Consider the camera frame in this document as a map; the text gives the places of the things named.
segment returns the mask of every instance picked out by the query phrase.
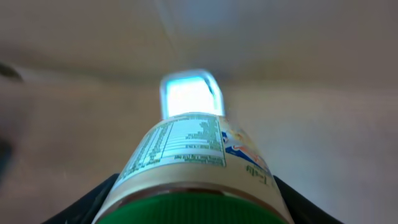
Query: ceiling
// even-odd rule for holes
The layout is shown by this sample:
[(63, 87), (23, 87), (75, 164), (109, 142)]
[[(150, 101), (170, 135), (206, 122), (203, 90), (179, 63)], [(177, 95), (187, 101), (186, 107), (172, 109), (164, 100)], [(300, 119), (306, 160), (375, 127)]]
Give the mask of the ceiling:
[(207, 68), (226, 78), (397, 83), (393, 4), (3, 0), (0, 60), (114, 79)]

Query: beige label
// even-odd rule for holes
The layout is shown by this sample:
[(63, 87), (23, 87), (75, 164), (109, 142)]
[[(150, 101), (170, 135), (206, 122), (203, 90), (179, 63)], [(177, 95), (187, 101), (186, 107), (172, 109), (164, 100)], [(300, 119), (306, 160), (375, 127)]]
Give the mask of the beige label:
[(224, 117), (189, 113), (154, 126), (115, 182), (94, 222), (110, 206), (134, 192), (173, 183), (225, 186), (256, 198), (293, 223), (259, 151)]

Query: white label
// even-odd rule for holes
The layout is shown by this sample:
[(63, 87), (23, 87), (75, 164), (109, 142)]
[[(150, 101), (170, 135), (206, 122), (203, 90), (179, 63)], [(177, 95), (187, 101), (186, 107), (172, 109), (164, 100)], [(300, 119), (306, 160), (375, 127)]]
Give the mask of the white label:
[(225, 155), (216, 116), (188, 114), (151, 129), (113, 186), (145, 170), (176, 163), (225, 166)]

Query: nutrition facts table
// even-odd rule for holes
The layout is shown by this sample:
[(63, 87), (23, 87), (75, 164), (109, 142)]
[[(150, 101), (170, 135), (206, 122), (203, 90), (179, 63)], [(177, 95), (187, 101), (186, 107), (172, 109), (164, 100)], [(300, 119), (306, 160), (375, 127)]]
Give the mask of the nutrition facts table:
[(179, 162), (225, 166), (216, 116), (186, 114), (158, 124), (138, 145), (115, 186), (145, 170)]

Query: green lid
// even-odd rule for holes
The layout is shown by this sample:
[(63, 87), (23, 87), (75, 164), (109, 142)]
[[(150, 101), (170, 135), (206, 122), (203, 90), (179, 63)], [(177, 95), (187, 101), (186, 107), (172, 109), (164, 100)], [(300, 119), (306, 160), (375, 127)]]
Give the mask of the green lid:
[(110, 223), (285, 223), (245, 200), (216, 194), (171, 193), (144, 198), (102, 218)]

